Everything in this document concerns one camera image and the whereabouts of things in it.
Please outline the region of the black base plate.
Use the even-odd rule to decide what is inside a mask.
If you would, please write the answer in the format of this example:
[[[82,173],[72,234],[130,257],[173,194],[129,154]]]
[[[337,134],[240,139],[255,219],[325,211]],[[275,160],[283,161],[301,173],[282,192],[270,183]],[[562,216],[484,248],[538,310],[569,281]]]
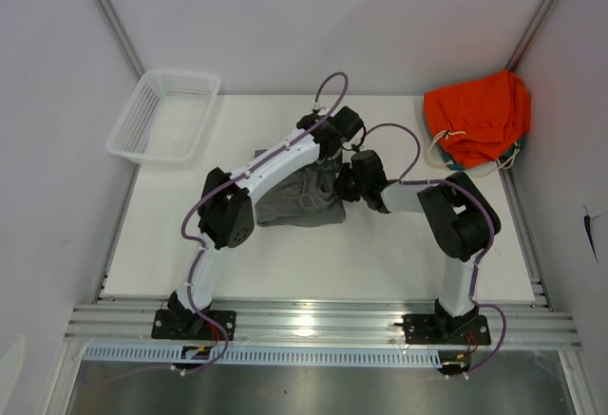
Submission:
[[[209,319],[190,312],[184,320],[179,320],[169,309],[158,310],[152,324],[151,337],[156,340],[220,341],[224,337],[219,330],[222,327],[228,340],[234,339],[237,325],[235,311],[208,311],[205,315]]]
[[[410,313],[395,326],[402,328],[406,343],[410,345],[466,346],[470,337],[474,339],[473,345],[491,344],[487,318],[476,312],[460,317]]]

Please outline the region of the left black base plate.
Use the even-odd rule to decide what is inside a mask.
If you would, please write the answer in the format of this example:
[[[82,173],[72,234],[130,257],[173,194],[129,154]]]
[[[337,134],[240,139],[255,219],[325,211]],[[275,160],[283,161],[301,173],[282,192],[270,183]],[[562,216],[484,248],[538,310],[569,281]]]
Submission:
[[[184,320],[179,320],[169,309],[158,310],[152,324],[151,337],[156,340],[220,341],[224,337],[219,330],[222,327],[228,340],[234,339],[237,325],[235,311],[208,311],[205,315],[209,319],[190,312]]]

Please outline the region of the white plastic basket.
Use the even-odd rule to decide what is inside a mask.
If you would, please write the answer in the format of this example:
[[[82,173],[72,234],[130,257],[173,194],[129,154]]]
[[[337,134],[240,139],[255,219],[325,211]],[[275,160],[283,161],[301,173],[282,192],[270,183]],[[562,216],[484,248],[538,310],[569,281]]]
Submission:
[[[106,140],[106,151],[141,165],[191,164],[215,124],[220,85],[210,73],[145,72]]]

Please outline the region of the right corner aluminium profile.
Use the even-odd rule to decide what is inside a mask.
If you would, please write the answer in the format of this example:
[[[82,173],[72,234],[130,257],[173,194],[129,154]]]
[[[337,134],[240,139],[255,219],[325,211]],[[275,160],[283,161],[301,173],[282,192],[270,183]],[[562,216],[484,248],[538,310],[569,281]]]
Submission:
[[[548,21],[552,11],[556,8],[560,0],[540,0],[535,7],[531,18],[526,24],[522,36],[515,46],[505,68],[509,71],[516,71],[522,64],[526,53],[533,46],[534,42],[541,33],[545,23]]]

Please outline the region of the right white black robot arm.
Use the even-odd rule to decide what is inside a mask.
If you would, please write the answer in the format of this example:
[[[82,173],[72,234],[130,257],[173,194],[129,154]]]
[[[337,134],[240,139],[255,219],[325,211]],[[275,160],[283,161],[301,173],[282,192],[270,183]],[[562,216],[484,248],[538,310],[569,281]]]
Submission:
[[[364,200],[380,214],[424,215],[446,256],[434,307],[435,334],[449,343],[465,335],[479,314],[474,301],[479,265],[501,230],[498,215],[472,179],[464,172],[445,179],[388,179],[379,156],[366,150],[342,166],[335,192],[348,202]]]

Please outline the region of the left corner aluminium profile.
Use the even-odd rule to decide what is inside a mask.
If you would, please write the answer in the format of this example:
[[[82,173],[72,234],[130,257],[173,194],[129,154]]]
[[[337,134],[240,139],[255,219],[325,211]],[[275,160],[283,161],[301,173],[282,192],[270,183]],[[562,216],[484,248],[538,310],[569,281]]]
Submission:
[[[145,69],[111,0],[93,0],[93,2],[104,20],[118,50],[122,54],[126,65],[134,76],[140,79],[144,74]]]

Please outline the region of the teal shorts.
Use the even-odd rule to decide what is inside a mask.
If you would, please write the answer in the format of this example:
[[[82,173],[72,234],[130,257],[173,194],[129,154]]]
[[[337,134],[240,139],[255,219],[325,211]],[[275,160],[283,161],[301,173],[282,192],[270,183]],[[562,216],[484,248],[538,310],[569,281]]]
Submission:
[[[465,163],[456,161],[447,151],[440,148],[439,154],[445,167],[451,171],[465,171],[473,168],[478,168],[482,165],[493,164],[496,171],[509,170],[515,164],[515,160],[522,152],[525,143],[525,138],[513,142],[510,147],[502,153],[497,159],[493,160],[483,153],[468,153]]]

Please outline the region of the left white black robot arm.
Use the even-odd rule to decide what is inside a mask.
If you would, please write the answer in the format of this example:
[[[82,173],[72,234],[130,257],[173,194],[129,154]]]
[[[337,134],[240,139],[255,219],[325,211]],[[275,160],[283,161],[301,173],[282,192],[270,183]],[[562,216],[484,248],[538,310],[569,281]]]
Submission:
[[[198,245],[185,281],[169,296],[173,328],[187,339],[205,330],[220,263],[230,249],[243,244],[255,229],[255,206],[285,178],[306,165],[339,156],[343,144],[364,128],[347,106],[325,115],[301,118],[283,140],[250,162],[229,172],[220,168],[205,179],[200,200],[188,211],[181,237]]]

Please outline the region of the grey shorts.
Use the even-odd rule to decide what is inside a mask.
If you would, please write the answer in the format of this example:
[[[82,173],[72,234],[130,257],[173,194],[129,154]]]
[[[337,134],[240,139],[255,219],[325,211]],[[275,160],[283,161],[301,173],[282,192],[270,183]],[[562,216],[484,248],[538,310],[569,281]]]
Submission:
[[[296,170],[256,203],[256,224],[314,228],[344,222],[345,207],[334,189],[341,168],[342,160],[334,159]]]

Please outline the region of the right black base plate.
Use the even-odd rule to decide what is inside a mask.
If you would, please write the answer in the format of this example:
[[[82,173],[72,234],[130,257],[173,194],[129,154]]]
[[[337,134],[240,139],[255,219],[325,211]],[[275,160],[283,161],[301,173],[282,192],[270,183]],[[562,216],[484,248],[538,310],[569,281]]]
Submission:
[[[474,339],[473,345],[491,344],[487,318],[476,312],[460,317],[410,313],[395,326],[402,328],[406,343],[410,345],[466,346],[470,337]]]

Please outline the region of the orange shorts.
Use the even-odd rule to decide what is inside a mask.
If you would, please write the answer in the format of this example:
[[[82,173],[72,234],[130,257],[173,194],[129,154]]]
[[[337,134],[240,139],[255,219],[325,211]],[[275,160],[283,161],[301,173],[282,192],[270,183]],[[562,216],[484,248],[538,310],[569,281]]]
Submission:
[[[431,90],[424,95],[423,111],[431,137],[428,152],[439,154],[442,148],[462,163],[468,153],[497,159],[513,142],[526,138],[531,125],[530,94],[523,80],[507,69]]]

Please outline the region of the corner aluminium profile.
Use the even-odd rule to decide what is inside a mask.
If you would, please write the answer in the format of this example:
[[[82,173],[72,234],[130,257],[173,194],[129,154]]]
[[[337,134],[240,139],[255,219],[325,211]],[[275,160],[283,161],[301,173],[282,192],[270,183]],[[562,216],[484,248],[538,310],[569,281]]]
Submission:
[[[509,71],[516,71],[522,64],[526,53],[533,46],[534,42],[541,33],[545,23],[548,21],[552,11],[556,8],[560,0],[540,0],[535,7],[531,18],[526,24],[522,36],[515,46],[505,68]]]
[[[134,76],[140,79],[144,74],[145,69],[111,0],[93,0],[93,2],[104,20],[118,50],[122,54],[126,65]]]

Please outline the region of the aluminium mounting rail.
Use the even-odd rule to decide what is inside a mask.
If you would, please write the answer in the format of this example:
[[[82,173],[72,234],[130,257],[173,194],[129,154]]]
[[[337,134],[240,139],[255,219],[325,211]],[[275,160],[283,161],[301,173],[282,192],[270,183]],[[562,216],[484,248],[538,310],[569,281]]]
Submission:
[[[78,304],[68,320],[67,342],[149,343],[158,299],[102,299]],[[237,345],[384,349],[404,340],[404,315],[430,313],[422,302],[348,302],[334,300],[230,299],[214,301],[216,310],[235,311]],[[506,350],[580,350],[582,343],[572,314],[544,305],[503,307],[507,328],[498,313],[484,308],[492,339],[502,337]]]

